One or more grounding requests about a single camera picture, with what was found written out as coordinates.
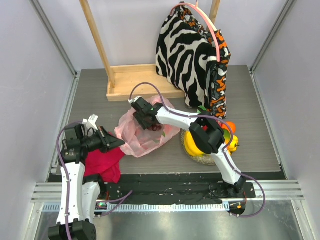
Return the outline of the fake dark grapes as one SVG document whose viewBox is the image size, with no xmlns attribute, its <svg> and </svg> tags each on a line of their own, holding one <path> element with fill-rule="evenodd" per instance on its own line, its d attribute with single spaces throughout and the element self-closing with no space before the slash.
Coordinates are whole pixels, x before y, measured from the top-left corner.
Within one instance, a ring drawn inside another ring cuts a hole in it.
<svg viewBox="0 0 320 240">
<path fill-rule="evenodd" d="M 154 124 L 154 125 L 147 127 L 146 129 L 149 131 L 158 132 L 158 131 L 161 131 L 162 128 L 163 128 L 162 124 Z"/>
</svg>

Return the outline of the pink plastic bag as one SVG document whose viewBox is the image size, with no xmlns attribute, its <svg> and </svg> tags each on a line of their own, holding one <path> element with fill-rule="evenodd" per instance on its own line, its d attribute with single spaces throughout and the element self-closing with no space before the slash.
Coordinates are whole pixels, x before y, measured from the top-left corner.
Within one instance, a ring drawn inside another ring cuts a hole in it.
<svg viewBox="0 0 320 240">
<path fill-rule="evenodd" d="M 135 112 L 133 108 L 130 108 L 119 119 L 118 126 L 114 129 L 116 137 L 125 142 L 125 145 L 120 147 L 125 155 L 135 158 L 148 155 L 162 147 L 181 131 L 179 127 L 168 124 L 162 124 L 161 131 L 144 130 L 134 118 Z"/>
</svg>

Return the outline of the fake banana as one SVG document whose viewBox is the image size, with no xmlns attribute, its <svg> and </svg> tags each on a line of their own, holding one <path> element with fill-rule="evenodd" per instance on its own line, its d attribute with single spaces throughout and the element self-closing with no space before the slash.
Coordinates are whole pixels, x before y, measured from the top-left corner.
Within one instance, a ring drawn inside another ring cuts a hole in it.
<svg viewBox="0 0 320 240">
<path fill-rule="evenodd" d="M 205 153 L 202 152 L 197 146 L 189 131 L 186 131 L 183 137 L 183 144 L 186 152 L 192 157 L 204 156 Z"/>
</svg>

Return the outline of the fake red fruit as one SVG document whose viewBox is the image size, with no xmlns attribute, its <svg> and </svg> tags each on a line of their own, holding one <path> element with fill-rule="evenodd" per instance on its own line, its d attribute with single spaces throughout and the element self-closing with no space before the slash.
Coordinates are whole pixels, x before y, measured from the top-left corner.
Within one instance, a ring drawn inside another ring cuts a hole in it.
<svg viewBox="0 0 320 240">
<path fill-rule="evenodd" d="M 197 107 L 197 117 L 202 118 L 204 116 L 210 116 L 210 112 L 207 111 L 207 109 L 204 106 L 198 106 Z"/>
</svg>

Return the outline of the fake orange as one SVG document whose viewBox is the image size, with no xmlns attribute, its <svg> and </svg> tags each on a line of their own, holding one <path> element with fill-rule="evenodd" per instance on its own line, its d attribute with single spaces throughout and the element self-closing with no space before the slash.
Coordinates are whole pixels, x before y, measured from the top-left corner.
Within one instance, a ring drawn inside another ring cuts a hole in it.
<svg viewBox="0 0 320 240">
<path fill-rule="evenodd" d="M 233 134 L 236 132 L 236 124 L 232 121 L 226 121 L 226 124 L 223 125 L 223 128 L 226 129 L 229 133 L 231 131 Z"/>
</svg>

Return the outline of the fake yellow mango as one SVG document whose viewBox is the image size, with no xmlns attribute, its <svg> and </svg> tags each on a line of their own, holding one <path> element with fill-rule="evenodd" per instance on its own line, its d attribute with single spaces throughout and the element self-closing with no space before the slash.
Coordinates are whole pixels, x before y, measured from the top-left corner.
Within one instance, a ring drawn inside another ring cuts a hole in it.
<svg viewBox="0 0 320 240">
<path fill-rule="evenodd" d="M 234 135 L 230 145 L 227 147 L 227 150 L 230 153 L 234 153 L 238 149 L 238 147 L 239 147 L 239 138 L 236 135 Z"/>
</svg>

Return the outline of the orange green fake mango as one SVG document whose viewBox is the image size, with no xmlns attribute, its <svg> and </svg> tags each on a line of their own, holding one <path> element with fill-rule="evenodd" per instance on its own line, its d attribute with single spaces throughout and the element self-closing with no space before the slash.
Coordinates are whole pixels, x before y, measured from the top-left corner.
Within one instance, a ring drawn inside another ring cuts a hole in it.
<svg viewBox="0 0 320 240">
<path fill-rule="evenodd" d="M 223 128 L 223 137 L 225 139 L 225 143 L 228 144 L 231 140 L 231 133 L 228 129 Z"/>
</svg>

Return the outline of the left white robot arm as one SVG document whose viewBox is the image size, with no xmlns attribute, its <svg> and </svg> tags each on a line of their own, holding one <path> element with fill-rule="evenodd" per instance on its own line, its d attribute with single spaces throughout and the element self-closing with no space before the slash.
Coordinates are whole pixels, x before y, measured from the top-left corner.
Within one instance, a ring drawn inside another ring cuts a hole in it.
<svg viewBox="0 0 320 240">
<path fill-rule="evenodd" d="M 104 127 L 89 120 L 65 126 L 63 148 L 57 149 L 61 165 L 62 191 L 56 225 L 48 229 L 51 240 L 95 240 L 96 201 L 107 192 L 99 174 L 84 176 L 90 152 L 109 152 L 124 145 L 124 141 L 108 133 Z"/>
</svg>

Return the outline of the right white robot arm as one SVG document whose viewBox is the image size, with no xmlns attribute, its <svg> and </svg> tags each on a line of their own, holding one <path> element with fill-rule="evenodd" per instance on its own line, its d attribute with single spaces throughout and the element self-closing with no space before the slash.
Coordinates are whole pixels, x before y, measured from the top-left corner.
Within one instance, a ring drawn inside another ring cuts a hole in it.
<svg viewBox="0 0 320 240">
<path fill-rule="evenodd" d="M 134 118 L 144 130 L 160 124 L 190 132 L 196 147 L 213 157 L 225 184 L 226 193 L 233 198 L 243 193 L 246 178 L 227 150 L 223 129 L 210 113 L 187 113 L 159 102 L 152 105 L 141 96 L 129 99 L 128 102 L 135 110 Z"/>
</svg>

